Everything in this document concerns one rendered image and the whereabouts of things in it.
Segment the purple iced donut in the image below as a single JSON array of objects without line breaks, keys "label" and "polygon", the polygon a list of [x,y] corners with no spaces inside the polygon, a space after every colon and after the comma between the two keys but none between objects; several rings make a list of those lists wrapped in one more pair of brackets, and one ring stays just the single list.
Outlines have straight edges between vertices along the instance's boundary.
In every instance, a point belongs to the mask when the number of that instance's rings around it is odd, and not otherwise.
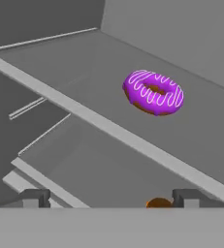
[{"label": "purple iced donut", "polygon": [[129,102],[147,113],[168,115],[183,105],[184,92],[170,77],[147,70],[132,72],[122,88]]}]

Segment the grey fridge shelf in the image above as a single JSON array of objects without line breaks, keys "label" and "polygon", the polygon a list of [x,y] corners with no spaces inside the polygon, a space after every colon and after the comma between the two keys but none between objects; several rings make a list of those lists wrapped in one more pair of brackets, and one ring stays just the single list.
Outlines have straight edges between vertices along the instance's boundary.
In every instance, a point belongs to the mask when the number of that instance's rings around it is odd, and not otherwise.
[{"label": "grey fridge shelf", "polygon": [[197,186],[69,114],[29,143],[13,165],[74,207],[143,207],[177,189],[206,199]]},{"label": "grey fridge shelf", "polygon": [[[122,82],[138,70],[176,79],[182,108],[153,116],[130,105]],[[2,50],[0,73],[224,201],[224,88],[101,31]]]},{"label": "grey fridge shelf", "polygon": [[5,175],[3,182],[18,193],[23,192],[25,189],[42,189],[41,185],[37,185],[24,176],[19,175],[15,170]]}]

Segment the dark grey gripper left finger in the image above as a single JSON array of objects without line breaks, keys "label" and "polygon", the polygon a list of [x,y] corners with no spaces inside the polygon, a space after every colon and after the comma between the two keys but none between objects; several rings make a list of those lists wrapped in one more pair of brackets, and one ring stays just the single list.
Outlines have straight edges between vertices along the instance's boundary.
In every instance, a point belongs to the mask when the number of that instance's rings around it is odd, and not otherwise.
[{"label": "dark grey gripper left finger", "polygon": [[11,206],[21,202],[23,207],[50,208],[50,190],[49,189],[25,189],[11,200],[0,203],[1,207]]}]

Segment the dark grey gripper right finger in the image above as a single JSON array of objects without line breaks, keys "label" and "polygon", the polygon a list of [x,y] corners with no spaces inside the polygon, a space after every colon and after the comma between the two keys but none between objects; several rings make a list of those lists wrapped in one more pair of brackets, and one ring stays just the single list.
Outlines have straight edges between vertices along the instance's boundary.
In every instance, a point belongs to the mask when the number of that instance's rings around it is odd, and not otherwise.
[{"label": "dark grey gripper right finger", "polygon": [[194,207],[194,208],[213,208],[224,207],[224,202],[211,199],[197,189],[174,189],[173,193],[173,207]]}]

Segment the brown donut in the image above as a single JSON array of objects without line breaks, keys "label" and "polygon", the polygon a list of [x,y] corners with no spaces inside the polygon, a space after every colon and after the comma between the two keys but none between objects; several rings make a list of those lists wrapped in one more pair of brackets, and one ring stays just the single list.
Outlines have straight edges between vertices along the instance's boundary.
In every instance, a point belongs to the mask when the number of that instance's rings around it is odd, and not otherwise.
[{"label": "brown donut", "polygon": [[147,208],[168,208],[172,203],[165,198],[154,198],[148,201],[145,205]]}]

